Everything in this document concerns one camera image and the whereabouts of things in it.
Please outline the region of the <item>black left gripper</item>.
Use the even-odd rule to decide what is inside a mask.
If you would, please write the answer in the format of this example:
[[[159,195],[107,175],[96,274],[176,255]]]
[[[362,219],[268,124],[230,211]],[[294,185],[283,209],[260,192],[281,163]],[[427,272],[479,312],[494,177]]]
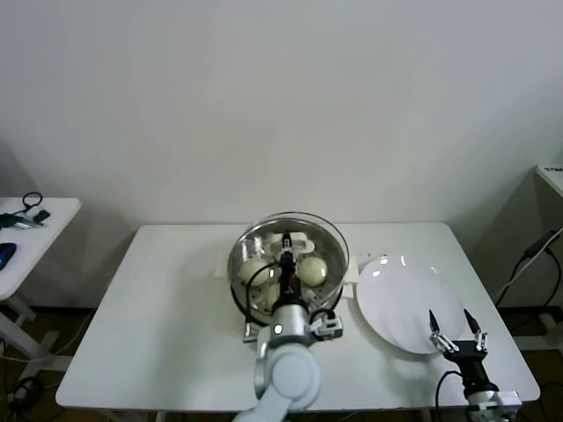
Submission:
[[[304,307],[304,300],[301,292],[301,281],[296,276],[296,268],[293,264],[296,263],[293,251],[293,242],[291,233],[285,230],[281,237],[281,250],[283,253],[280,256],[281,263],[281,276],[278,279],[280,287],[280,294],[275,301],[275,307],[279,309],[286,305],[298,305]]]

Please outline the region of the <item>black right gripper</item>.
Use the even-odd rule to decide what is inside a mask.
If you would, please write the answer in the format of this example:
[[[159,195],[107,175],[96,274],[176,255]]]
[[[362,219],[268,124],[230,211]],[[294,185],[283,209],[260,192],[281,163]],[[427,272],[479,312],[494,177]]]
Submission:
[[[483,360],[487,356],[486,335],[476,318],[464,309],[466,321],[473,334],[473,340],[451,341],[440,329],[435,314],[430,309],[429,326],[430,341],[444,358],[457,365],[462,376],[464,396],[469,397],[483,391],[498,391],[499,388],[490,381]]]

